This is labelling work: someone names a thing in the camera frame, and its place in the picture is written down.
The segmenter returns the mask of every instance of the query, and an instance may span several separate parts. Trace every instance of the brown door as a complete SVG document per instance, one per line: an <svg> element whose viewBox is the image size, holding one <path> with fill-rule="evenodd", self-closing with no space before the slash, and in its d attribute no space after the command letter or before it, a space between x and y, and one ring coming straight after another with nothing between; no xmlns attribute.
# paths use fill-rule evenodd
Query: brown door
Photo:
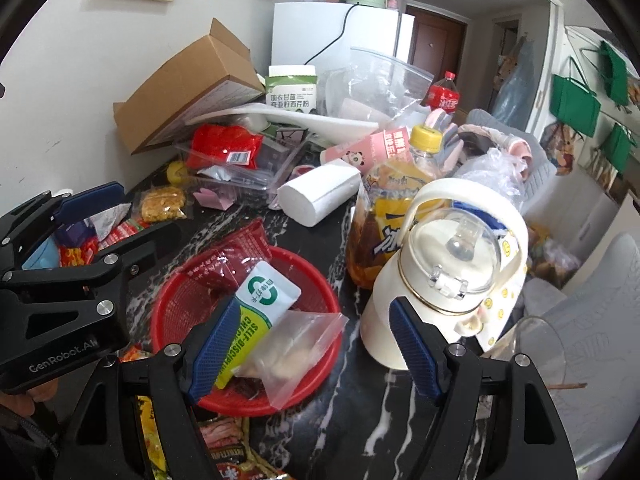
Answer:
<svg viewBox="0 0 640 480"><path fill-rule="evenodd" d="M435 81L445 72L457 73L466 25L416 7L407 7L406 13L415 17L411 64L431 72Z"/></svg>

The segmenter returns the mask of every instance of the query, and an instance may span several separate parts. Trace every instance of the white refrigerator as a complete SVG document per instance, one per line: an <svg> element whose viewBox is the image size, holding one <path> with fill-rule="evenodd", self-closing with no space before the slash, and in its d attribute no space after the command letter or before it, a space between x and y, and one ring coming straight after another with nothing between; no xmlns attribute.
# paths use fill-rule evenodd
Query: white refrigerator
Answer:
<svg viewBox="0 0 640 480"><path fill-rule="evenodd" d="M275 4L271 64L305 64L340 36L351 7L322 2ZM343 37L310 64L318 72L348 66L352 46L408 62L413 30L413 16L395 9L357 6L347 17Z"/></svg>

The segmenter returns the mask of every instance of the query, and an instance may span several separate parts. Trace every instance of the person's hand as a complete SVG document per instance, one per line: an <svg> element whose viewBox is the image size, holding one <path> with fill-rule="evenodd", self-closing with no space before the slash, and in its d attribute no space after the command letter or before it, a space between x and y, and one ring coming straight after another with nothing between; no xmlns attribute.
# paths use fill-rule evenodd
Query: person's hand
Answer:
<svg viewBox="0 0 640 480"><path fill-rule="evenodd" d="M26 394L7 395L0 392L0 404L8 407L20 416L31 416L35 411L35 402L51 399L58 390L58 380L53 379L29 390Z"/></svg>

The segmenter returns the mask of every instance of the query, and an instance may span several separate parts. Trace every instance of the blue gripper pad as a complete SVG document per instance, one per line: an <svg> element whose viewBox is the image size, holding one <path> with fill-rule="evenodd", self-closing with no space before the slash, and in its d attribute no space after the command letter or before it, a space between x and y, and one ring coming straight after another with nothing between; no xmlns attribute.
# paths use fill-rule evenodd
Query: blue gripper pad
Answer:
<svg viewBox="0 0 640 480"><path fill-rule="evenodd" d="M124 188L122 184L110 182L65 198L60 209L54 213L54 217L61 224L75 224L123 202Z"/></svg>
<svg viewBox="0 0 640 480"><path fill-rule="evenodd" d="M409 367L409 373L418 393L429 397L433 402L438 402L443 396L443 391L438 385L436 361L425 345L414 322L405 312L402 306L403 301L407 300L396 298L389 306L391 332L394 334L402 357Z"/></svg>
<svg viewBox="0 0 640 480"><path fill-rule="evenodd" d="M191 387L187 392L193 404L210 394L239 326L240 303L233 298L215 323L193 362Z"/></svg>

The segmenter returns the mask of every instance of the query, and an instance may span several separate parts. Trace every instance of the hanging bag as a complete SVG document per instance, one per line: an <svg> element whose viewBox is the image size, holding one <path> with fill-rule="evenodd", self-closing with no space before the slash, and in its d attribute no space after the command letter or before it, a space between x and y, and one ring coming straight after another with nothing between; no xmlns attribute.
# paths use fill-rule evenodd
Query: hanging bag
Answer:
<svg viewBox="0 0 640 480"><path fill-rule="evenodd" d="M631 146L638 146L636 140L624 126L616 123L600 150L611 165L620 173L623 173L626 169L626 161L631 153Z"/></svg>
<svg viewBox="0 0 640 480"><path fill-rule="evenodd" d="M572 65L582 81L571 77ZM600 102L595 92L589 88L573 57L569 58L569 77L554 75L550 111L559 121L568 124L576 132L593 137L600 113Z"/></svg>
<svg viewBox="0 0 640 480"><path fill-rule="evenodd" d="M599 49L581 48L580 52L589 63L593 65L600 77L604 81L607 96L619 106L629 104L629 90L626 74L626 63L609 43L603 41ZM587 57L585 52L595 52L603 60L602 70Z"/></svg>

